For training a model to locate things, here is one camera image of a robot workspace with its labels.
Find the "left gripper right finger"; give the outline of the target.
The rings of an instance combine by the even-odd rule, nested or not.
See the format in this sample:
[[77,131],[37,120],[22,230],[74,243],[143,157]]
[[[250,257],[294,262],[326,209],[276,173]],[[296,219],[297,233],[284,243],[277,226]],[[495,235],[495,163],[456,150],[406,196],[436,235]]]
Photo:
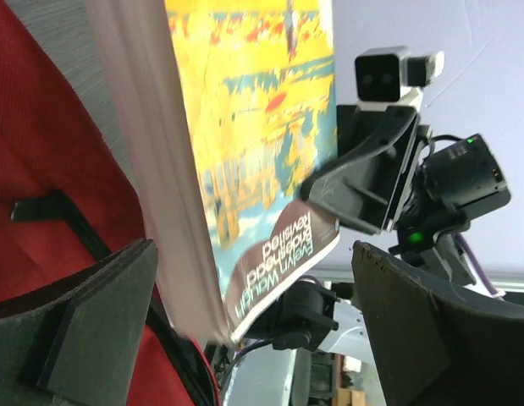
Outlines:
[[524,405],[524,306],[357,241],[351,262],[388,405]]

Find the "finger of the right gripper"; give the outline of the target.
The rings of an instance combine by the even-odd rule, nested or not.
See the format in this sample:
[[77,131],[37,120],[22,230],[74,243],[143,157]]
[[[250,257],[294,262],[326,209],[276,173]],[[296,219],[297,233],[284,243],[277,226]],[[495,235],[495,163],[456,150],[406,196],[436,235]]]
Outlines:
[[338,105],[338,155],[310,175],[301,198],[368,235],[391,231],[403,210],[418,159],[418,111],[363,111]]

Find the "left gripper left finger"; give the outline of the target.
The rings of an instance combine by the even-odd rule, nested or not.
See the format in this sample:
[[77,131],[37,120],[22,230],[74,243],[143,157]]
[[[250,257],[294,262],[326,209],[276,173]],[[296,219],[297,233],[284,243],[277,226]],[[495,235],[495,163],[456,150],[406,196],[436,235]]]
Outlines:
[[124,405],[157,270],[140,239],[0,303],[0,405]]

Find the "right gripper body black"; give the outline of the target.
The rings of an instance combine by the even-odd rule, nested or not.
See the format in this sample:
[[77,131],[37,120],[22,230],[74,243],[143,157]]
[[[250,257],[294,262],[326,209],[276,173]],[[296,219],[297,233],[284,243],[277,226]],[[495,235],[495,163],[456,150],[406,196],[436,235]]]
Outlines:
[[443,135],[449,145],[436,151],[418,113],[418,159],[409,193],[394,228],[393,254],[433,251],[440,241],[466,231],[472,220],[510,202],[505,176],[483,137]]

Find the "red backpack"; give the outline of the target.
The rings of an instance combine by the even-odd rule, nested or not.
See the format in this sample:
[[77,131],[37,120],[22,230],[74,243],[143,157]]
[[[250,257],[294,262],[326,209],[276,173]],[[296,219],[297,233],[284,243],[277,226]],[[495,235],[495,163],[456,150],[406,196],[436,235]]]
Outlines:
[[[74,89],[0,1],[0,303],[146,238],[139,201]],[[153,284],[124,405],[216,405],[207,360]]]

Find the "yellow paperback book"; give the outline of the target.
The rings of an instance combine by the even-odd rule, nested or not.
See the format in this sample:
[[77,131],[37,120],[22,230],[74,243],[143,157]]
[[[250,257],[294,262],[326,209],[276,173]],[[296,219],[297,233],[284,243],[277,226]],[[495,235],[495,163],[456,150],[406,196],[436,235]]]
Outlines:
[[237,343],[339,242],[329,1],[89,1],[171,325]]

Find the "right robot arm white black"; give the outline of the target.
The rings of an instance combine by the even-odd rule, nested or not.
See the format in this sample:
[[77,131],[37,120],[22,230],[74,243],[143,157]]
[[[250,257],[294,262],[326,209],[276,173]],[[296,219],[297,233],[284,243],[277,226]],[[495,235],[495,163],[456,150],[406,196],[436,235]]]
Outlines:
[[388,250],[357,242],[359,306],[318,283],[293,283],[248,331],[257,345],[323,349],[351,334],[371,348],[389,405],[524,405],[524,305],[472,290],[485,283],[463,238],[506,206],[505,176],[480,134],[444,136],[411,107],[338,106],[338,155],[301,198],[356,231],[397,233]]

